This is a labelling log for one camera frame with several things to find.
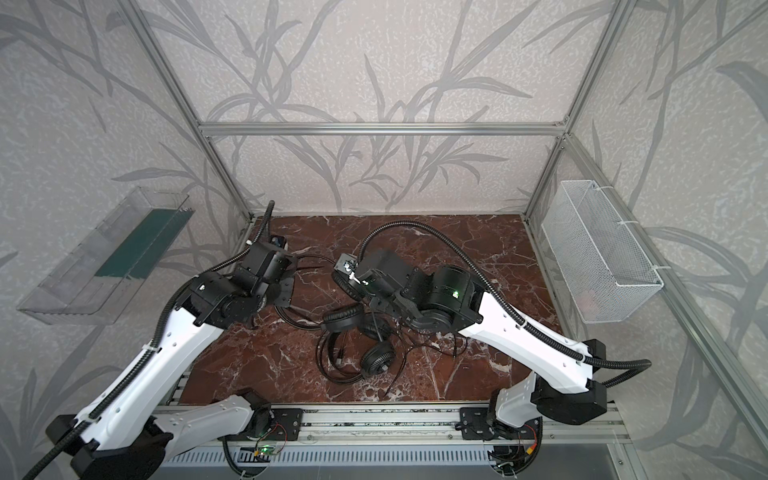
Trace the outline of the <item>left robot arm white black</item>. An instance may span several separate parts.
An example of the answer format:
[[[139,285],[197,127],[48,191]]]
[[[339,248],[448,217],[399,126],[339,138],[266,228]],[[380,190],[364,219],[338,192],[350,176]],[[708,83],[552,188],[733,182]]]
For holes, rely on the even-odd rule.
[[[117,379],[78,414],[54,419],[46,430],[53,447],[26,478],[38,478],[65,453],[80,479],[148,479],[165,461],[209,441],[269,431],[269,403],[251,390],[178,417],[155,409],[229,327],[289,297],[296,259],[269,234],[274,206],[268,203],[252,243],[230,259],[232,273],[216,265],[186,281]]]

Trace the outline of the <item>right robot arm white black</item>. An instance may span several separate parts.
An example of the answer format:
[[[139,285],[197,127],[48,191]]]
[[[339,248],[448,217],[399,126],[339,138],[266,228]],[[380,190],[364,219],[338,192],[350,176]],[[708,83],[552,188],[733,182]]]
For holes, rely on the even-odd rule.
[[[408,227],[450,248],[463,267],[433,273],[405,262],[392,250],[370,252],[379,234]],[[416,330],[449,331],[487,344],[526,366],[530,373],[491,397],[487,422],[521,430],[538,418],[582,425],[607,411],[610,388],[648,370],[648,359],[614,361],[597,340],[571,340],[509,303],[483,270],[453,240],[421,222],[400,220],[374,229],[353,255],[339,258],[333,275],[348,294]]]

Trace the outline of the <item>green mat in bin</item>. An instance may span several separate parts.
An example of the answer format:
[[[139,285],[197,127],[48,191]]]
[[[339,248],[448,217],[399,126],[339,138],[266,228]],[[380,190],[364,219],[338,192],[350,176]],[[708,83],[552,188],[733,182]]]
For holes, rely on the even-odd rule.
[[[99,267],[98,278],[146,280],[194,215],[192,209],[153,209]]]

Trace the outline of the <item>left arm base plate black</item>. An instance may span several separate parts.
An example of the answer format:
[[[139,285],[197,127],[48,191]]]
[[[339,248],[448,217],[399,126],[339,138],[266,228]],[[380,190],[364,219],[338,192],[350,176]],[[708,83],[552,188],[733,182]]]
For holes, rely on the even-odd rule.
[[[255,414],[251,437],[261,441],[297,441],[304,411],[300,408],[262,410]]]

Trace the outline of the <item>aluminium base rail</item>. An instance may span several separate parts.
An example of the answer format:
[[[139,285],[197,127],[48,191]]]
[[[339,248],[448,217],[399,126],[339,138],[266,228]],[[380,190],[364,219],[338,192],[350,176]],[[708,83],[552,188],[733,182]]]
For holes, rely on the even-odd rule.
[[[399,404],[275,404],[271,409],[300,408],[304,411],[297,441],[277,442],[279,446],[352,445],[454,445],[461,442],[487,445],[542,444],[628,444],[630,435],[618,409],[586,424],[573,426],[552,420],[530,421],[519,430],[500,431],[493,427],[491,441],[463,440],[455,429],[462,407],[484,407],[469,403]],[[256,438],[253,418],[238,432],[242,441]]]

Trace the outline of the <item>aluminium frame crossbar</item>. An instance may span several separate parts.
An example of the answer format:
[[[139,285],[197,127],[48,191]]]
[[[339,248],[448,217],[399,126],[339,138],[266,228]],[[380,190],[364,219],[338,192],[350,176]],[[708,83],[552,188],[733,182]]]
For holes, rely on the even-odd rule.
[[[376,123],[376,122],[205,122],[200,131],[221,136],[551,136],[560,123]]]

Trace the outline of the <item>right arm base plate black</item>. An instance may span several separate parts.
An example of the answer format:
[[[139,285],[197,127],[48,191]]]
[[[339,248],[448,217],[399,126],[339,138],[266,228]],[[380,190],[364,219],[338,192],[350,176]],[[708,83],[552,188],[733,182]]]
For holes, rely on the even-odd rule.
[[[462,407],[459,409],[459,421],[455,429],[463,440],[491,441],[496,438],[492,425],[488,422],[488,407]]]

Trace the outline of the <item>clear plastic wall bin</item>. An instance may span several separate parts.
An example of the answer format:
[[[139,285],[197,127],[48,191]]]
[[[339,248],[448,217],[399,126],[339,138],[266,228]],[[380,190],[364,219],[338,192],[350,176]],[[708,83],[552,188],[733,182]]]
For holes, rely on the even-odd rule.
[[[194,214],[189,195],[134,188],[17,306],[46,325],[111,325]]]

